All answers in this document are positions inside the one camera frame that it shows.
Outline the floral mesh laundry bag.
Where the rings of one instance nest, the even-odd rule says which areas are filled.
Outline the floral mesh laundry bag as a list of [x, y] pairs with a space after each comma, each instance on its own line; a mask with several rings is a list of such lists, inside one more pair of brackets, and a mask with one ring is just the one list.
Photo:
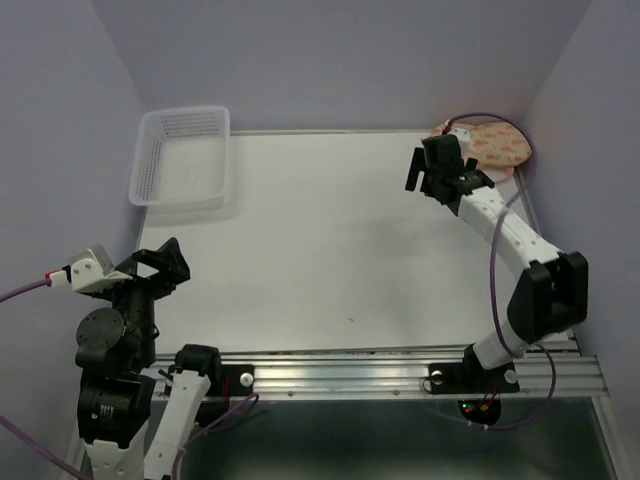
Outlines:
[[456, 123], [451, 134], [463, 133], [462, 158], [477, 161], [477, 168], [487, 174], [494, 183], [509, 180], [515, 169], [532, 156], [532, 147], [525, 136], [504, 121], [485, 122], [478, 125]]

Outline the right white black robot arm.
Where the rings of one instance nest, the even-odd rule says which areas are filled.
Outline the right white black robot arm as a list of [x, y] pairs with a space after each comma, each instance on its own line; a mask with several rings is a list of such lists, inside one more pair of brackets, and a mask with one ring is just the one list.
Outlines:
[[467, 346], [457, 362], [429, 368], [428, 390], [482, 394], [519, 389], [513, 361], [536, 342], [562, 333], [587, 317], [589, 265], [579, 252], [565, 253], [544, 240], [508, 206], [473, 159], [462, 156], [454, 134], [432, 136], [414, 150], [405, 188], [446, 206], [491, 247], [516, 280], [505, 320]]

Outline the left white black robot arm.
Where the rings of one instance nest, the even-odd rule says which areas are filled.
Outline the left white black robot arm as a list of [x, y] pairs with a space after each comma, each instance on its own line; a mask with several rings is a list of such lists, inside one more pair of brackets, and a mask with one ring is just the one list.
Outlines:
[[217, 348], [187, 344], [175, 356], [170, 392], [151, 445], [144, 444], [156, 381], [145, 369], [156, 361], [156, 301], [191, 278], [175, 238], [141, 249], [113, 265], [102, 246], [71, 260], [75, 293], [107, 301], [76, 330], [81, 369], [79, 436], [96, 479], [175, 479], [206, 394], [222, 382]]

